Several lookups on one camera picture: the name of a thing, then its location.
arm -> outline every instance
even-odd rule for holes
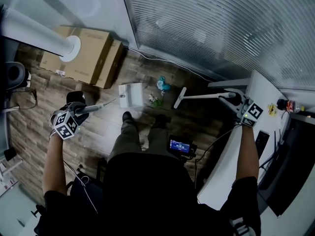
[[[236,180],[245,177],[258,179],[259,158],[251,127],[242,126],[240,153],[237,161]]]
[[[56,133],[49,141],[46,155],[43,192],[58,191],[67,194],[63,166],[63,140]]]

bottle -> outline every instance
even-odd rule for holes
[[[285,110],[289,113],[298,113],[304,111],[305,107],[293,100],[283,100],[280,99],[277,101],[277,107],[279,110]]]

device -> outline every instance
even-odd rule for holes
[[[196,150],[197,146],[192,144],[191,140],[187,140],[182,137],[170,135],[168,139],[168,152],[171,154],[181,157],[181,156],[186,156],[186,157],[196,157]]]
[[[263,153],[263,151],[267,145],[269,136],[270,136],[269,134],[260,130],[260,132],[256,138],[255,143],[256,143],[256,148],[257,148],[259,158],[261,157],[261,155],[262,155],[262,153]]]

foot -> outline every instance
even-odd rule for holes
[[[153,124],[152,128],[162,128],[166,129],[167,117],[165,115],[157,115],[156,121]]]
[[[123,113],[123,122],[125,122],[126,120],[134,121],[129,111]]]

desk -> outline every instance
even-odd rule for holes
[[[277,141],[281,134],[284,133],[288,121],[288,115],[281,116],[283,111],[278,110],[278,114],[274,117],[268,114],[267,106],[271,103],[277,104],[277,101],[285,97],[282,93],[259,72],[253,71],[251,78],[246,80],[248,83],[246,88],[246,96],[250,97],[264,111],[258,122],[253,128],[254,137],[256,139],[260,130],[270,135],[264,152],[262,153],[259,164],[261,165],[274,153],[274,131],[276,131]],[[233,87],[233,81],[226,82],[230,88]],[[219,210],[227,200],[231,191],[233,182],[235,181],[237,158],[241,144],[242,128],[235,128],[229,137],[229,140],[206,183],[198,193],[198,200],[202,204]],[[259,170],[258,182],[260,182],[265,174],[263,169]]]

